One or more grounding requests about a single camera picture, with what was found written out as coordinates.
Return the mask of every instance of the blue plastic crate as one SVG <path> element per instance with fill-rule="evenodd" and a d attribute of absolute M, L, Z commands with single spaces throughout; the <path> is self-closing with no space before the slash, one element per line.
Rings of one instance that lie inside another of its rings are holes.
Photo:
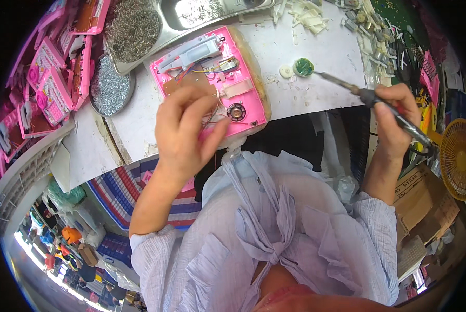
<path fill-rule="evenodd" d="M 124 264 L 130 268 L 133 267 L 131 264 L 132 250 L 129 244 L 129 237 L 107 233 L 97 251 L 103 255 L 124 262 Z"/>

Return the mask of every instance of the white work table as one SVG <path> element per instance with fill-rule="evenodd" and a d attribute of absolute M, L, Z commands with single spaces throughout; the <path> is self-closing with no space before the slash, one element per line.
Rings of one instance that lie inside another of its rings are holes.
<path fill-rule="evenodd" d="M 281 65 L 292 66 L 305 57 L 317 72 L 328 72 L 360 87 L 365 87 L 365 74 L 357 34 L 341 26 L 344 12 L 323 2 L 323 17 L 329 18 L 328 30 L 313 36 L 302 25 L 292 28 L 293 16 L 285 10 L 278 25 L 266 21 L 259 25 L 234 24 L 243 33 L 261 66 L 261 73 L 271 102 L 271 120 L 333 108 L 361 105 L 349 91 L 321 79 L 293 76 L 284 79 Z M 86 104 L 74 114 L 79 121 L 76 132 L 64 140 L 70 152 L 70 186 L 75 187 L 122 164 L 158 154 L 155 140 L 155 117 L 162 96 L 153 77 L 143 64 L 136 69 L 136 86 L 130 102 L 120 113 L 106 118 L 108 131 L 118 149 L 114 153 L 101 117 Z"/>

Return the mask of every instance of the person's hand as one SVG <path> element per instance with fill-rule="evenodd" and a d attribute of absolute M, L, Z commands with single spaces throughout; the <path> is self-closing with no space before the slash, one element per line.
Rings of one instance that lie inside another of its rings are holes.
<path fill-rule="evenodd" d="M 198 88 L 183 87 L 159 106 L 155 137 L 160 159 L 155 173 L 167 176 L 167 182 L 179 189 L 207 164 L 226 134 L 229 118 L 217 122 L 204 141 L 198 140 L 202 117 L 214 110 L 217 101 Z"/>
<path fill-rule="evenodd" d="M 421 115 L 410 89 L 404 84 L 392 87 L 379 85 L 375 93 L 396 107 L 402 115 L 420 126 Z M 401 160 L 411 143 L 411 135 L 398 126 L 394 115 L 385 103 L 375 104 L 375 117 L 378 123 L 379 147 L 381 153 L 390 160 Z"/>

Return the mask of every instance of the blouse sleeve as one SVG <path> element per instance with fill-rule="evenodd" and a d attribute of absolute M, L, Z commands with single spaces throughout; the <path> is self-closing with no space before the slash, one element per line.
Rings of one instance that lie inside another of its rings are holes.
<path fill-rule="evenodd" d="M 359 194 L 358 200 L 352 206 L 354 218 L 370 234 L 377 250 L 392 295 L 389 305 L 392 305 L 399 294 L 394 207 L 380 199 L 372 198 L 365 192 Z"/>
<path fill-rule="evenodd" d="M 182 236 L 182 232 L 166 225 L 157 233 L 134 234 L 130 238 L 131 263 L 140 276 L 141 294 L 149 312 L 167 310 Z"/>

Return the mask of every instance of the fan grille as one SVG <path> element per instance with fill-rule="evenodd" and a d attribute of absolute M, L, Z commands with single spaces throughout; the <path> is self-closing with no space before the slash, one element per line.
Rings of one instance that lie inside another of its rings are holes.
<path fill-rule="evenodd" d="M 466 200 L 466 119 L 452 121 L 442 135 L 441 174 L 451 195 Z"/>

